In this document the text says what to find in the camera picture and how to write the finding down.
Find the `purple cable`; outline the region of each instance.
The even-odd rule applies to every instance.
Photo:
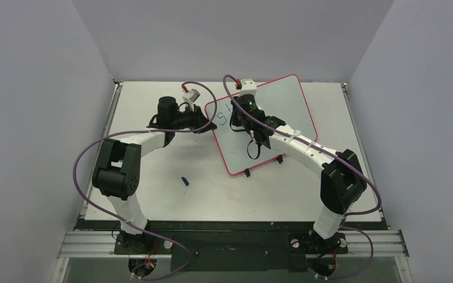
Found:
[[[279,131],[279,130],[276,130],[268,125],[266,125],[265,123],[257,120],[256,118],[254,118],[252,115],[250,115],[249,113],[247,113],[247,111],[245,111],[240,105],[239,103],[234,99],[234,96],[230,93],[230,91],[228,90],[228,87],[227,87],[227,78],[230,78],[232,79],[234,82],[237,82],[237,79],[232,76],[232,75],[225,75],[223,77],[223,87],[225,88],[225,91],[226,91],[226,94],[228,95],[228,97],[230,97],[230,99],[232,100],[232,102],[235,104],[235,106],[239,109],[240,112],[242,112],[244,115],[246,115],[249,119],[251,119],[253,122],[257,123],[258,125],[262,126],[262,127],[265,127],[266,129],[269,129],[270,131],[273,131],[277,134],[280,134],[284,137],[291,137],[290,134],[288,133],[284,133],[283,131]],[[295,140],[298,140],[304,144],[306,144],[307,146],[309,145],[311,148],[313,149],[316,149],[320,152],[323,152],[325,154],[327,154],[328,156],[338,160],[339,162],[343,163],[346,167],[348,167],[348,169],[350,169],[353,173],[357,174],[361,179],[363,179],[369,186],[370,188],[374,191],[374,194],[376,195],[376,198],[377,198],[377,205],[376,207],[372,208],[372,209],[369,209],[369,210],[366,210],[366,211],[360,211],[360,212],[349,212],[349,213],[345,213],[344,214],[344,217],[347,217],[347,216],[350,216],[350,215],[365,215],[365,214],[369,214],[369,213],[372,213],[376,210],[378,210],[379,208],[381,208],[381,204],[382,204],[382,200],[381,200],[381,196],[379,195],[379,192],[378,190],[376,189],[376,186],[366,177],[364,176],[364,174],[362,174],[360,171],[358,171],[355,167],[353,167],[352,165],[350,165],[348,162],[344,161],[341,157],[333,154],[333,153],[330,153],[328,152],[327,150],[324,150],[324,149],[321,149],[320,147],[317,147],[313,144],[310,144],[309,142],[303,140],[302,138],[300,137],[294,137]]]
[[[367,269],[367,267],[369,267],[369,265],[372,263],[372,259],[373,259],[373,256],[374,256],[374,247],[372,245],[372,240],[371,238],[369,237],[369,235],[366,234],[366,232],[360,230],[360,229],[357,229],[357,228],[353,228],[353,227],[345,227],[345,226],[342,226],[341,229],[343,230],[348,230],[348,231],[355,231],[355,232],[358,232],[358,233],[361,233],[362,235],[364,235],[367,240],[369,240],[369,245],[370,245],[370,256],[369,256],[369,260],[367,261],[367,263],[362,267],[360,268],[358,271],[355,271],[354,273],[350,273],[350,274],[346,274],[346,275],[338,275],[338,276],[331,276],[331,277],[327,277],[327,279],[345,279],[345,278],[350,278],[350,277],[353,277],[355,275],[359,275],[360,273],[362,273],[364,270]],[[325,276],[322,276],[318,273],[315,272],[315,270],[313,270],[311,267],[310,267],[310,270],[316,274],[319,278],[326,278]]]
[[[162,276],[159,276],[159,277],[154,277],[154,278],[142,278],[142,280],[157,280],[157,279],[162,279],[162,278],[166,278],[168,276],[171,276],[177,272],[179,272],[180,270],[184,269],[188,264],[190,264],[190,261],[192,259],[192,253],[189,249],[187,249],[185,246],[183,246],[181,243],[179,242],[176,242],[175,240],[173,239],[169,239],[167,237],[164,237],[164,236],[161,236],[159,234],[156,234],[156,233],[153,233],[153,232],[150,232],[150,231],[147,231],[143,228],[140,228],[140,227],[137,227],[136,225],[132,224],[131,222],[128,222],[126,219],[124,219],[123,217],[113,213],[113,212],[110,212],[108,211],[107,209],[105,208],[102,208],[101,206],[97,205],[96,203],[94,203],[92,200],[90,200],[84,193],[83,191],[81,190],[81,187],[79,186],[79,183],[77,182],[77,166],[79,164],[79,160],[81,159],[81,157],[90,149],[92,148],[95,144],[105,140],[105,139],[109,139],[111,137],[115,137],[115,136],[120,136],[122,134],[143,134],[143,133],[150,133],[150,132],[153,132],[153,133],[158,133],[158,132],[164,132],[164,133],[194,133],[196,131],[200,131],[202,129],[205,129],[205,127],[207,127],[209,124],[211,124],[212,120],[214,117],[216,117],[216,110],[218,108],[218,103],[216,102],[216,97],[214,96],[214,93],[205,85],[201,84],[201,83],[197,83],[196,81],[186,81],[182,84],[185,85],[185,84],[196,84],[196,85],[199,85],[203,88],[205,88],[212,96],[212,98],[214,99],[214,112],[213,112],[213,115],[211,116],[212,118],[202,127],[198,128],[198,129],[195,129],[195,130],[164,130],[164,129],[159,129],[159,130],[139,130],[139,131],[121,131],[121,132],[118,132],[118,133],[113,133],[113,134],[109,134],[107,136],[104,136],[104,137],[101,137],[97,140],[95,140],[94,142],[90,143],[87,147],[85,147],[81,153],[79,153],[79,155],[77,156],[77,158],[75,159],[75,162],[74,162],[74,167],[73,167],[73,172],[72,172],[72,176],[74,178],[74,186],[75,186],[75,189],[77,189],[77,192],[79,193],[79,195],[81,195],[81,197],[87,202],[89,203],[90,205],[94,206],[95,208],[105,212],[106,214],[108,215],[111,215],[115,218],[117,218],[118,220],[120,221],[123,221],[123,222],[126,222],[130,227],[132,227],[133,229],[136,229],[138,231],[141,231],[147,235],[150,235],[150,236],[154,236],[156,238],[159,238],[159,239],[163,239],[163,240],[166,240],[166,241],[169,241],[171,243],[174,243],[175,245],[179,246],[180,248],[184,249],[188,254],[189,254],[189,258],[188,260],[185,262],[185,264],[183,264],[182,266],[180,266],[179,268],[176,268],[175,270],[171,271],[170,273],[168,274],[164,274]],[[138,270],[138,268],[140,268],[142,265],[138,265],[137,267],[135,267],[133,269],[133,273],[135,273],[136,270]]]
[[[230,78],[232,79],[234,82],[237,82],[237,79],[232,76],[232,75],[225,75],[223,77],[223,87],[225,88],[225,91],[226,91],[226,94],[228,95],[228,97],[230,98],[230,100],[232,100],[233,104],[235,104],[235,106],[237,107],[237,109],[242,112],[244,115],[246,115],[246,117],[248,117],[249,119],[251,119],[252,121],[254,121],[255,123],[257,123],[258,125],[262,126],[262,127],[265,127],[266,129],[270,130],[270,131],[273,131],[277,134],[280,134],[282,136],[285,136],[285,137],[291,137],[290,134],[288,133],[285,133],[283,131],[279,131],[279,130],[276,130],[268,125],[266,125],[265,123],[259,121],[258,119],[254,118],[252,115],[250,115],[247,111],[245,111],[240,105],[239,103],[234,99],[234,96],[230,93],[230,91],[228,90],[228,87],[227,87],[227,78]],[[348,162],[344,161],[341,157],[333,154],[333,153],[330,153],[328,152],[327,150],[324,150],[320,147],[317,147],[313,144],[310,144],[309,142],[301,139],[300,137],[294,137],[295,140],[298,140],[304,144],[306,144],[307,146],[309,145],[311,148],[313,149],[316,149],[318,151],[321,151],[325,154],[327,154],[328,156],[338,160],[339,162],[343,163],[346,167],[348,167],[351,171],[353,171],[353,173],[357,174],[360,178],[362,178],[364,181],[366,181],[366,183],[371,187],[371,189],[374,191],[374,194],[376,195],[376,198],[377,198],[377,205],[376,207],[374,207],[373,209],[369,209],[369,210],[366,210],[366,211],[361,211],[361,212],[349,212],[349,213],[345,213],[344,214],[344,217],[347,217],[349,215],[365,215],[365,214],[368,214],[368,213],[372,213],[376,210],[378,210],[380,207],[381,207],[381,204],[382,204],[382,200],[381,200],[381,196],[379,195],[379,192],[378,190],[376,189],[376,186],[366,177],[364,176],[364,174],[362,174],[360,171],[358,171],[355,167],[353,167],[352,165],[350,165]],[[370,257],[369,257],[369,260],[367,262],[367,264],[361,268],[360,270],[358,270],[357,272],[355,273],[352,273],[352,274],[348,274],[348,275],[340,275],[340,276],[336,276],[336,277],[328,277],[328,279],[343,279],[343,278],[348,278],[348,277],[352,277],[352,276],[355,276],[359,273],[361,273],[362,271],[364,271],[367,267],[369,267],[369,265],[371,264],[372,262],[372,258],[373,258],[373,255],[374,255],[374,248],[373,248],[373,245],[372,245],[372,240],[371,238],[369,237],[369,235],[367,235],[364,231],[360,230],[360,229],[356,229],[356,228],[351,228],[351,227],[345,227],[345,226],[342,226],[341,229],[343,230],[350,230],[350,231],[356,231],[356,232],[359,232],[361,234],[363,234],[365,237],[367,237],[367,239],[369,240],[369,243],[370,243]]]

